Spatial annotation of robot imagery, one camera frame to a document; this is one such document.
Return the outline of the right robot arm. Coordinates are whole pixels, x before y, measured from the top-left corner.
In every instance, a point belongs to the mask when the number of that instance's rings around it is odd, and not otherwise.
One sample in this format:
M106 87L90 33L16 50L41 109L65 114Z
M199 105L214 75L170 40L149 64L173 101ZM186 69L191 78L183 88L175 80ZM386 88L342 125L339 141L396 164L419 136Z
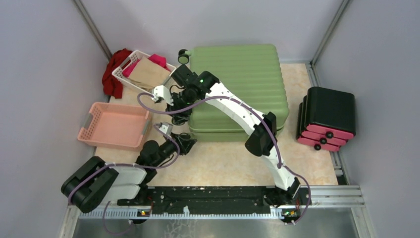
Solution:
M278 192L289 199L295 197L301 184L283 163L275 137L275 114L253 110L208 71L197 75L183 64L170 76L182 89L179 93L170 93L171 100L167 103L166 111L172 113L172 123L182 125L188 122L192 108L200 103L219 109L248 134L245 148L254 156L266 160Z

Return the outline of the black and pink storage stack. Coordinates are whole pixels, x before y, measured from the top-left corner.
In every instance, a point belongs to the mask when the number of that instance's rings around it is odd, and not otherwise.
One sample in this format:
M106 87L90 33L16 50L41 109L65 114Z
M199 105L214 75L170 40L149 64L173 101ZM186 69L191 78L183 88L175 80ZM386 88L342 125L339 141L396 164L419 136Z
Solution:
M296 140L337 152L356 135L356 101L348 92L311 87L299 104Z

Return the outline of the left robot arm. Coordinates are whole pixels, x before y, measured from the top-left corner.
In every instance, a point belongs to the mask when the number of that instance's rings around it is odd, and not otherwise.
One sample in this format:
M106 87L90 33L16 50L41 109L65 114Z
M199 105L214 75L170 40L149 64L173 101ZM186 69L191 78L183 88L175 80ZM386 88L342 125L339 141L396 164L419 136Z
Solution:
M82 213L110 201L134 199L158 169L188 154L196 143L187 133L171 133L163 144L146 141L133 164L107 164L101 157L93 156L63 183L60 191Z

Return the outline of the green hard-shell suitcase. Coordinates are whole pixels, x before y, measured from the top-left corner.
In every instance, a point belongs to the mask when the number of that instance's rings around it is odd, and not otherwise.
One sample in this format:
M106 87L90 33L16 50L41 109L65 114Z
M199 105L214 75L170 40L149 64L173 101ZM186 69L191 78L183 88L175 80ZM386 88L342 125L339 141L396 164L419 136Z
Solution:
M189 68L197 74L212 73L255 111L274 113L277 132L282 132L289 108L275 45L195 47ZM245 142L248 139L240 125L209 103L192 109L188 126L192 135L202 142Z

